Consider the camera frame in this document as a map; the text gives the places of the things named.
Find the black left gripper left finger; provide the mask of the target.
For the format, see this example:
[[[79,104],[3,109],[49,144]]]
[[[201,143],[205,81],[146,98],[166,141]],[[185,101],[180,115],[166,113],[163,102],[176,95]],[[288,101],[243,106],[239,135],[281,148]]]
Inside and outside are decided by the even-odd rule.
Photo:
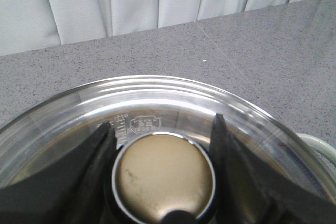
[[[1,223],[99,223],[116,145],[104,122],[60,160],[2,188]]]

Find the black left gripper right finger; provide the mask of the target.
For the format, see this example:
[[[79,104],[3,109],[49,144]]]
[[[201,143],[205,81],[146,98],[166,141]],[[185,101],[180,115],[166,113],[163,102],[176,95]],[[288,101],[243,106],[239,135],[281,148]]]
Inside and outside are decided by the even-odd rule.
[[[216,170],[218,223],[335,223],[335,204],[260,159],[221,114],[212,122],[209,155]]]

